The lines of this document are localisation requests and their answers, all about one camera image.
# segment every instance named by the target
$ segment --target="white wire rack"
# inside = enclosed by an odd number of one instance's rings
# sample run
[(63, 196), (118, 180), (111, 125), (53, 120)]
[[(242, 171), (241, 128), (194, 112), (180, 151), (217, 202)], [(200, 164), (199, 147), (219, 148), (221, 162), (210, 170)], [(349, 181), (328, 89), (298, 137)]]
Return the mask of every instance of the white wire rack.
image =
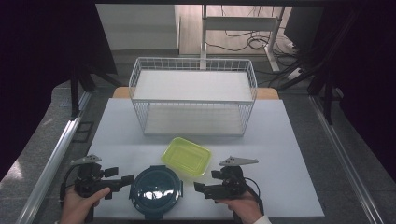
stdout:
[(241, 136), (257, 82), (250, 60), (138, 58), (129, 91), (144, 134)]

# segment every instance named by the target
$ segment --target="white wall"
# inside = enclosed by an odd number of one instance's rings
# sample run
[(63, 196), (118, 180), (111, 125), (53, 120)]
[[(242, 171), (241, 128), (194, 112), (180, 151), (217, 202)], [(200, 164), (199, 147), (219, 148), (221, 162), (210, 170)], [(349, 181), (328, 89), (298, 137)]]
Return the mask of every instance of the white wall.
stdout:
[(110, 49), (178, 49), (172, 5), (97, 4)]

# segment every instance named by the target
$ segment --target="sleeve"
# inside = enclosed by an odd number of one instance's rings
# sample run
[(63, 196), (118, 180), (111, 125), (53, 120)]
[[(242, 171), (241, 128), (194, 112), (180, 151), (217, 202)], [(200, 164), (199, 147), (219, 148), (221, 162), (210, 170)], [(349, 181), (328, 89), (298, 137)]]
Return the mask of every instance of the sleeve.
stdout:
[(268, 216), (262, 216), (261, 218), (257, 219), (253, 224), (271, 224), (270, 219)]

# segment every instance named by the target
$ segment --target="white desk leg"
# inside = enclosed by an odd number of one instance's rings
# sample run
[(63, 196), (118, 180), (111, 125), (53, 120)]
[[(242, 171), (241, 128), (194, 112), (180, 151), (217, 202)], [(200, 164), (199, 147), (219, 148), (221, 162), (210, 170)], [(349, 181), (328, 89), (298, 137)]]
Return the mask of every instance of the white desk leg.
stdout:
[(206, 5), (202, 5), (201, 70), (206, 70)]
[(276, 58), (274, 57), (274, 44), (276, 41), (277, 32), (279, 31), (280, 23), (282, 22), (283, 13), (285, 12), (285, 7), (282, 7), (279, 15), (276, 17), (276, 22), (274, 25), (274, 30), (271, 33), (268, 45), (265, 47), (265, 53), (267, 54), (268, 61), (271, 64), (273, 72), (279, 72), (279, 66), (277, 66)]

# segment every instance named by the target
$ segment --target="wooden floor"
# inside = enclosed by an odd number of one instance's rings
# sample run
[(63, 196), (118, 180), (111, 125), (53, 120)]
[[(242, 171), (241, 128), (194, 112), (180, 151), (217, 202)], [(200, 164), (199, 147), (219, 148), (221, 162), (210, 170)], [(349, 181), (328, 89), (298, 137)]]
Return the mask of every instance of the wooden floor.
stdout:
[[(207, 16), (233, 16), (233, 17), (275, 17), (279, 14), (281, 7), (240, 7), (240, 6), (207, 6)], [(200, 54), (200, 46), (202, 41), (202, 7), (199, 6), (178, 6), (180, 15), (180, 42), (179, 54), (196, 55)], [(291, 7), (286, 7), (281, 27), (285, 27)], [(247, 32), (227, 31), (228, 35), (240, 35)], [(269, 36), (269, 32), (259, 32), (255, 35)], [(207, 46), (207, 54), (265, 54), (263, 48), (252, 49), (247, 47), (238, 51), (227, 49), (241, 49), (248, 43), (250, 35), (227, 36), (224, 31), (208, 31), (206, 33), (206, 43), (210, 45), (222, 46), (226, 49)], [(283, 29), (279, 29), (277, 42), (282, 45), (285, 36)], [(254, 48), (261, 45), (259, 42), (251, 44)]]

